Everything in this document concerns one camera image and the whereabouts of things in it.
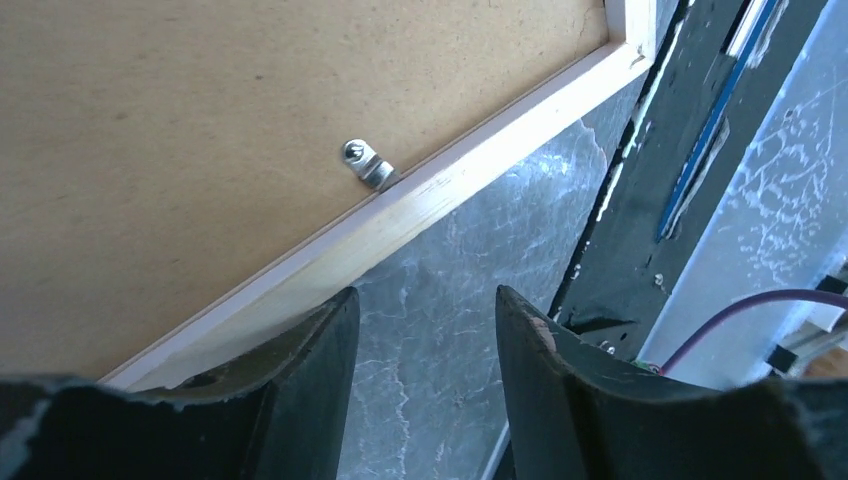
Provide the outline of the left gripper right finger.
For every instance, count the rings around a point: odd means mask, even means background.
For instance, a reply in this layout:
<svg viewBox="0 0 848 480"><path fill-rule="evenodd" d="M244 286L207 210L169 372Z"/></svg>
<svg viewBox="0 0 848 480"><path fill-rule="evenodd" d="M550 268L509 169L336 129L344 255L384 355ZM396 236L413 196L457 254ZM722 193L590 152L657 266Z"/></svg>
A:
<svg viewBox="0 0 848 480"><path fill-rule="evenodd" d="M766 378L727 391L619 360L496 292L520 479L843 479L847 383Z"/></svg>

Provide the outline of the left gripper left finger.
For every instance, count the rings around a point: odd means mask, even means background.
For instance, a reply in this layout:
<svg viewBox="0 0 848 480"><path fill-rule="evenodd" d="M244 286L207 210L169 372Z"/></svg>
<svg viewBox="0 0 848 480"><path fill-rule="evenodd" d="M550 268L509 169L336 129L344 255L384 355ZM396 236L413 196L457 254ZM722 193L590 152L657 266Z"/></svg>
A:
<svg viewBox="0 0 848 480"><path fill-rule="evenodd" d="M1 379L5 479L333 479L360 326L348 287L304 322L173 389Z"/></svg>

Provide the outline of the white wooden picture frame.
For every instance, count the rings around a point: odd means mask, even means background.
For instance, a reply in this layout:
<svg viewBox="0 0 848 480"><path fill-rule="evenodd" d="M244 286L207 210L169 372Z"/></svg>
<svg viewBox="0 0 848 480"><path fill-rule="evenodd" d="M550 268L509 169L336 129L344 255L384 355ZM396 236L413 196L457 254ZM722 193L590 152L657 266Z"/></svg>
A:
<svg viewBox="0 0 848 480"><path fill-rule="evenodd" d="M633 82L656 55L656 5L609 1L610 40L370 196L104 378L174 387L295 326L547 141Z"/></svg>

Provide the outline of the brown cardboard backing board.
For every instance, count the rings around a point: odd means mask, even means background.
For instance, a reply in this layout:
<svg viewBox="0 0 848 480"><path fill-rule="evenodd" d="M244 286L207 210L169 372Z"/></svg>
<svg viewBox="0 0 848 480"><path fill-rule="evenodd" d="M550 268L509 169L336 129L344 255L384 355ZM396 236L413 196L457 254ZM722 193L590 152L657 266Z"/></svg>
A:
<svg viewBox="0 0 848 480"><path fill-rule="evenodd" d="M100 378L608 40L601 1L5 1L1 369Z"/></svg>

